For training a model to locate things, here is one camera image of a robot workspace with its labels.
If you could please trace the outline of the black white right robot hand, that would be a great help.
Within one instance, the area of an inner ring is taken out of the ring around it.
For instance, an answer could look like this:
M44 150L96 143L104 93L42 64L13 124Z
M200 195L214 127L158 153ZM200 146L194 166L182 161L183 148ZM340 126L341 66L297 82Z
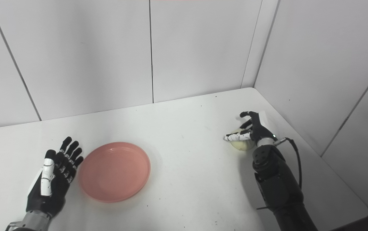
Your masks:
M271 131L269 121L264 111L243 111L240 118L249 117L245 123L239 127L239 131L228 133L224 136L224 140L234 142L253 142L257 144L264 138L269 138L272 142L277 141L276 135Z

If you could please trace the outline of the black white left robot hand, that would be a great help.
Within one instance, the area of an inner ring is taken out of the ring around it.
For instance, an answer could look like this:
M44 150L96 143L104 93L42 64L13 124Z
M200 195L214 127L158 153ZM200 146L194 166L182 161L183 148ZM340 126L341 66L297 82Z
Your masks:
M39 211L54 218L65 205L70 184L83 162L79 142L66 137L59 151L48 150L41 172L31 188L26 203L26 212Z

